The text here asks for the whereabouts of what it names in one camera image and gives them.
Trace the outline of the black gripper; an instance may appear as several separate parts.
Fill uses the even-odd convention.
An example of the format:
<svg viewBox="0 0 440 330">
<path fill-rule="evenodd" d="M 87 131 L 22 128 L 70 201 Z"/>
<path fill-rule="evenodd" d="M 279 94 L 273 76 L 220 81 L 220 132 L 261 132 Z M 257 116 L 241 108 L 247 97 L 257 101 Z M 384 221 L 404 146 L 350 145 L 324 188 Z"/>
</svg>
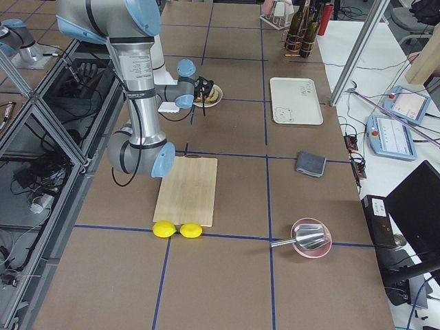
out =
<svg viewBox="0 0 440 330">
<path fill-rule="evenodd" d="M 213 81 L 199 76 L 195 82 L 195 102 L 207 101 L 213 89 Z"/>
</svg>

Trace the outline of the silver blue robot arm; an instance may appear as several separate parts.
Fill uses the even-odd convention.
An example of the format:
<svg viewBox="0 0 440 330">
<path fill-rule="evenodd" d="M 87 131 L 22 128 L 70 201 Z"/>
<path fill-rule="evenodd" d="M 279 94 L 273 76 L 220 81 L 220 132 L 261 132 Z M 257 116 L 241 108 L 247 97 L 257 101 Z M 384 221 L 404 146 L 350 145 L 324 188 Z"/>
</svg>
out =
<svg viewBox="0 0 440 330">
<path fill-rule="evenodd" d="M 153 76 L 151 48 L 160 33 L 155 1 L 58 1 L 59 30 L 72 38 L 105 45 L 120 79 L 130 120 L 109 138 L 107 155 L 114 170 L 165 177 L 175 159 L 158 118 L 160 100 Z"/>
<path fill-rule="evenodd" d="M 167 70 L 160 36 L 155 36 L 154 41 L 151 59 L 160 113 L 178 113 L 195 103 L 206 107 L 209 102 L 217 101 L 219 93 L 214 82 L 200 76 L 190 59 L 183 58 L 177 63 L 177 77 L 174 78 Z"/>
</svg>

